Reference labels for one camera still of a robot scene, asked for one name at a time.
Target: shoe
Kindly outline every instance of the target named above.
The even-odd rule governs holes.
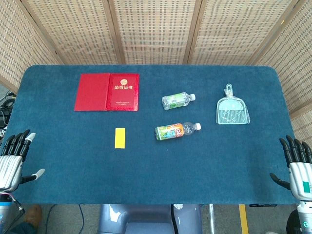
[[[41,206],[36,204],[29,208],[26,212],[24,222],[29,223],[38,229],[39,224],[42,220],[42,209]]]

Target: red certificate book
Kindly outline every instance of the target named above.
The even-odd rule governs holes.
[[[111,74],[107,111],[137,111],[139,74]]]
[[[139,74],[82,74],[75,111],[137,111]]]

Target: yellow card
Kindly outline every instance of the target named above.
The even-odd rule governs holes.
[[[125,129],[116,128],[115,129],[115,149],[125,148]]]

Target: beige woven screen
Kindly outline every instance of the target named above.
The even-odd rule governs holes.
[[[273,67],[290,112],[312,100],[312,2],[286,25],[257,65]]]
[[[0,0],[0,79],[17,92],[25,70],[33,64],[59,64],[54,52],[14,0]]]
[[[181,64],[195,0],[115,0],[128,64]]]
[[[292,128],[296,138],[312,146],[312,110],[293,118]]]
[[[245,65],[291,0],[208,0],[190,62]]]
[[[25,0],[68,64],[117,64],[101,0]]]

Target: bottle cap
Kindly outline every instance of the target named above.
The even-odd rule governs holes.
[[[195,128],[196,128],[196,130],[200,130],[200,129],[201,129],[200,123],[196,123],[196,124],[195,124]]]
[[[194,101],[196,99],[195,94],[191,94],[191,101]]]

